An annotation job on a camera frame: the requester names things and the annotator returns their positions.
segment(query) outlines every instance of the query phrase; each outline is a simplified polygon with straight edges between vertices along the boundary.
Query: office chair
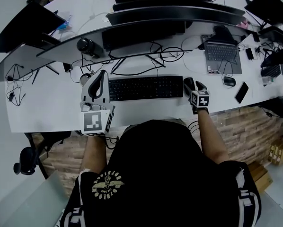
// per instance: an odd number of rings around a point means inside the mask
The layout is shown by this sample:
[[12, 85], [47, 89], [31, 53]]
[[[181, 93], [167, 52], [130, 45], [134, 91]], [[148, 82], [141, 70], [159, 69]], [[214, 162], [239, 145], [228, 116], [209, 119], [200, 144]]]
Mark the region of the office chair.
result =
[[15, 163], [13, 166], [14, 173], [17, 175], [19, 173], [23, 175], [32, 175], [35, 172], [36, 166], [39, 165], [44, 177], [48, 178], [47, 173], [41, 165], [39, 159], [40, 154], [43, 150], [48, 153], [55, 144], [62, 144], [63, 140], [71, 135], [71, 131], [41, 133], [44, 140], [39, 144], [38, 148], [35, 147], [32, 134], [25, 133], [25, 135], [28, 138], [31, 147], [22, 149], [19, 156], [19, 162]]

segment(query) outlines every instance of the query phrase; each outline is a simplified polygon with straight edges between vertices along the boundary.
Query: laptop keyboard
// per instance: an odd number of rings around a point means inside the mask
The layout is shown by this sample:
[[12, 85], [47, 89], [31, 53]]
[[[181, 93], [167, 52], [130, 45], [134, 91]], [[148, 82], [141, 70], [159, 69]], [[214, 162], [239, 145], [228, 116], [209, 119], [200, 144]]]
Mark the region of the laptop keyboard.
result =
[[206, 46], [209, 61], [228, 60], [232, 62], [238, 61], [238, 53], [236, 46], [208, 45]]

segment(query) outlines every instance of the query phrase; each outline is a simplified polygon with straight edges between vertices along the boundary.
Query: computer mouse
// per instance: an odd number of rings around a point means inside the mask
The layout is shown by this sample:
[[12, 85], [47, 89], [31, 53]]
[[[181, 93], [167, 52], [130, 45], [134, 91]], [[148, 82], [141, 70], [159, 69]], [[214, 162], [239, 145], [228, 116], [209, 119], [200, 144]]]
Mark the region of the computer mouse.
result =
[[223, 83], [224, 85], [226, 86], [230, 86], [230, 87], [234, 87], [236, 85], [236, 81], [234, 78], [231, 78], [231, 77], [223, 77]]
[[184, 79], [184, 89], [185, 93], [189, 96], [191, 91], [195, 91], [195, 84], [193, 78]]

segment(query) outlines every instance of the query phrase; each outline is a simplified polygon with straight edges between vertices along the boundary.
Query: smartphone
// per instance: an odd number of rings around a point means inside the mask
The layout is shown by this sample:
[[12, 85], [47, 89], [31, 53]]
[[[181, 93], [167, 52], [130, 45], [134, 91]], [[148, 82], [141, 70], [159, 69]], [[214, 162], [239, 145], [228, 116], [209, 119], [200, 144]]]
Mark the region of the smartphone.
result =
[[252, 32], [252, 35], [253, 35], [253, 38], [254, 38], [254, 41], [255, 41], [255, 42], [260, 42], [258, 33]]
[[245, 95], [247, 94], [247, 91], [249, 90], [249, 87], [247, 84], [244, 82], [238, 91], [238, 93], [235, 96], [236, 101], [240, 104], [242, 100], [244, 99]]

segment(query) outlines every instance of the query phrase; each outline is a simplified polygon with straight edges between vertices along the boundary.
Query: hand-mounted device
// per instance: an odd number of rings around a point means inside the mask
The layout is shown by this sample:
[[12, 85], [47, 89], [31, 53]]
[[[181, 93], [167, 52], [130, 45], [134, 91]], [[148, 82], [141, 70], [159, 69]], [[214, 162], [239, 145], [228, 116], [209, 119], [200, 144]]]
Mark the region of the hand-mounted device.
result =
[[87, 136], [109, 133], [115, 106], [110, 103], [109, 78], [105, 70], [84, 84], [80, 103], [80, 129]]
[[195, 90], [193, 78], [184, 80], [185, 93], [189, 96], [190, 104], [195, 108], [207, 108], [209, 106], [210, 93], [207, 87], [199, 81], [196, 81], [198, 91]]

